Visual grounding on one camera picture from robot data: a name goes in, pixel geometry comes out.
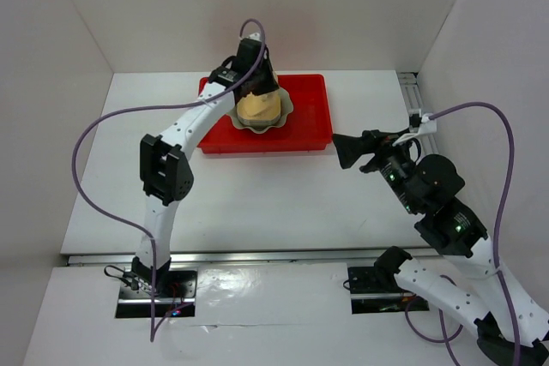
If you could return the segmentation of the yellow square plate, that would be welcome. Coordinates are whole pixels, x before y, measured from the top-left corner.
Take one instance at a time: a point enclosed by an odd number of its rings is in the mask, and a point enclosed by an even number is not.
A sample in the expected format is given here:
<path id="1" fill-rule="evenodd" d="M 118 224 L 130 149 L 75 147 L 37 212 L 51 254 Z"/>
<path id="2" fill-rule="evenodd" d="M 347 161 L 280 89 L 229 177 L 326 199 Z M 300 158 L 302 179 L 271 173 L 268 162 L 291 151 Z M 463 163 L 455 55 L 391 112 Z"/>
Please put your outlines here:
<path id="1" fill-rule="evenodd" d="M 237 104 L 237 118 L 245 126 L 265 128 L 281 117 L 281 97 L 278 91 L 254 95 L 249 93 Z"/>

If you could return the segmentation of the green scalloped bowl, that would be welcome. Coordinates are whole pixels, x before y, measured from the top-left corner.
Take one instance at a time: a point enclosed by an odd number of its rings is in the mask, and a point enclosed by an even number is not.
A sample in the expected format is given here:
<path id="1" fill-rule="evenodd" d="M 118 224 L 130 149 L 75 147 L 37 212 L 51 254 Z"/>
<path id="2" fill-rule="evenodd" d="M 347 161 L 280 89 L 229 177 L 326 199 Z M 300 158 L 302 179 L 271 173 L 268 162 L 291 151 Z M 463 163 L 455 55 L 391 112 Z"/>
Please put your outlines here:
<path id="1" fill-rule="evenodd" d="M 227 115 L 231 119 L 232 126 L 235 129 L 239 129 L 239 130 L 248 129 L 249 131 L 251 131 L 251 132 L 253 132 L 254 134 L 257 134 L 257 135 L 265 134 L 268 130 L 271 130 L 271 129 L 280 129 L 280 128 L 282 128 L 287 123 L 288 116 L 291 113 L 293 113 L 294 105 L 293 105 L 293 102 L 290 99 L 289 92 L 286 89 L 280 87 L 276 91 L 279 92 L 280 97 L 281 97 L 281 117 L 280 117 L 280 119 L 277 123 L 275 123 L 274 125 L 265 127 L 265 128 L 260 128 L 260 129 L 253 128 L 253 127 L 250 127 L 250 126 L 245 126 L 238 120 L 238 118 L 237 118 L 237 106 L 235 106 L 233 109 L 231 109 L 227 113 Z"/>

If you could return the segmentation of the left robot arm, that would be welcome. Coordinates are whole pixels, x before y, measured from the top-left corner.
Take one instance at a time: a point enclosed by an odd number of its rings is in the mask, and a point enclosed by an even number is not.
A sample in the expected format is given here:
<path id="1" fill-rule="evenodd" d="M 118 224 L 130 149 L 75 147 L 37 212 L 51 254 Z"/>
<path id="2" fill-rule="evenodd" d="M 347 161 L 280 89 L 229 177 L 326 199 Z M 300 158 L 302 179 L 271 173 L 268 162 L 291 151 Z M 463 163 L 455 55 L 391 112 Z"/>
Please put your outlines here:
<path id="1" fill-rule="evenodd" d="M 146 196 L 144 228 L 131 271 L 151 297 L 169 286 L 170 242 L 179 203 L 191 191 L 190 159 L 205 135 L 248 94 L 279 87 L 268 48 L 259 33 L 242 38 L 237 53 L 209 75 L 194 106 L 159 135 L 140 142 L 140 179 Z"/>

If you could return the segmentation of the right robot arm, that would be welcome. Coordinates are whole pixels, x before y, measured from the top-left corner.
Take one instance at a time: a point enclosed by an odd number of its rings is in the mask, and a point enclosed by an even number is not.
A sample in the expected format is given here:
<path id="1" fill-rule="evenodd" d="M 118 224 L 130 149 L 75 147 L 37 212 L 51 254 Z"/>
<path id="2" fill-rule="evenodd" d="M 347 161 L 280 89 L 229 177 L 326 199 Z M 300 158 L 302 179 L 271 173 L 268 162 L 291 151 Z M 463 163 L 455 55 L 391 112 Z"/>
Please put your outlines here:
<path id="1" fill-rule="evenodd" d="M 543 365 L 548 360 L 548 314 L 496 258 L 494 242 L 475 213 L 457 198 L 464 187 L 454 164 L 439 154 L 420 161 L 400 135 L 366 130 L 360 137 L 335 134 L 344 169 L 361 156 L 371 160 L 363 173 L 379 172 L 406 211 L 421 217 L 414 228 L 437 253 L 470 282 L 464 291 L 431 273 L 399 247 L 374 263 L 378 287 L 410 291 L 449 314 L 476 338 L 497 365 Z"/>

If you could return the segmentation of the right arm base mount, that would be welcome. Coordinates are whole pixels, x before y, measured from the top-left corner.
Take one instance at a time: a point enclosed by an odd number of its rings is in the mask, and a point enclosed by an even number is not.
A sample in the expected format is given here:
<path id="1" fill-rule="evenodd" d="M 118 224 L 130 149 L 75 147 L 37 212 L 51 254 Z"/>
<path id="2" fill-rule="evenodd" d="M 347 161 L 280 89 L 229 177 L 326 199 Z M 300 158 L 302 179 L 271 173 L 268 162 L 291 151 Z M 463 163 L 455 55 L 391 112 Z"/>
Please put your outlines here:
<path id="1" fill-rule="evenodd" d="M 374 267 L 348 267 L 342 286 L 350 294 L 353 315 L 404 312 L 416 298 L 398 286 L 383 285 Z"/>

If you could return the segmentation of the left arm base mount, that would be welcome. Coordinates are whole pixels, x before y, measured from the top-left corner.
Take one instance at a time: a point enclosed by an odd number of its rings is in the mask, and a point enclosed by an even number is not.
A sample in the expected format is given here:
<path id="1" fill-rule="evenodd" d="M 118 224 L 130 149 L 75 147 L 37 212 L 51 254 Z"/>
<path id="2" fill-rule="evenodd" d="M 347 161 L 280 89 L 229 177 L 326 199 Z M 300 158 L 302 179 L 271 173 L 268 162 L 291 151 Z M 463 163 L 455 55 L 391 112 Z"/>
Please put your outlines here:
<path id="1" fill-rule="evenodd" d="M 106 277 L 120 282 L 115 312 L 117 319 L 143 319 L 150 316 L 150 286 L 122 267 L 106 265 Z M 155 317 L 194 317 L 196 313 L 197 270 L 175 270 L 155 291 Z"/>

